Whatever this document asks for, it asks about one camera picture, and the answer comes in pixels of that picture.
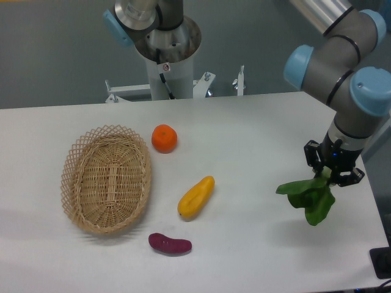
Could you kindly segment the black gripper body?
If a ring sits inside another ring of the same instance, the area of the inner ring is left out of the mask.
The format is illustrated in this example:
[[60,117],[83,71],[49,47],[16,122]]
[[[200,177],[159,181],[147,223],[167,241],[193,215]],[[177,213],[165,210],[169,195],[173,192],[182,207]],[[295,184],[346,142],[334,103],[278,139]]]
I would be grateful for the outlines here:
[[342,140],[337,139],[331,141],[328,134],[325,135],[321,145],[321,157],[324,162],[324,167],[327,167],[331,172],[341,172],[346,175],[345,171],[349,172],[356,167],[356,160],[362,150],[346,150],[342,147]]

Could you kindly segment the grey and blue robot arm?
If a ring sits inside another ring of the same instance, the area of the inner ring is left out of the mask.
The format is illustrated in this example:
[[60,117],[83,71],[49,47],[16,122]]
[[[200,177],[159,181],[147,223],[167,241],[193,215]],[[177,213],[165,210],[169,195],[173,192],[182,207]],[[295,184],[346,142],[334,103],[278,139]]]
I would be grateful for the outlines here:
[[[294,1],[293,5],[326,42],[318,49],[297,47],[283,76],[335,111],[324,140],[305,145],[307,164],[317,175],[330,169],[331,184],[357,184],[364,173],[356,167],[356,159],[390,111],[390,73],[359,67],[382,42],[386,22],[378,12],[358,11],[348,1]],[[184,15],[182,1],[116,1],[103,19],[121,45],[134,46],[144,58],[153,99],[207,96],[214,75],[193,79],[201,32]]]

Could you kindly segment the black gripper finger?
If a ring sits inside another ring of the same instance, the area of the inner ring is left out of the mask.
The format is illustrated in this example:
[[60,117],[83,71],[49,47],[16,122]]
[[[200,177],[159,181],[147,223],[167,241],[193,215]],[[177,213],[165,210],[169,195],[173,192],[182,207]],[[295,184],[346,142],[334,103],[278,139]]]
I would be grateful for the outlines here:
[[358,184],[364,178],[365,173],[359,168],[353,168],[351,171],[345,171],[346,175],[342,175],[341,172],[331,172],[331,183],[340,187],[346,187],[354,184]]
[[315,177],[320,177],[323,171],[324,162],[321,157],[321,145],[314,141],[309,140],[304,145],[304,153],[307,165],[312,168]]

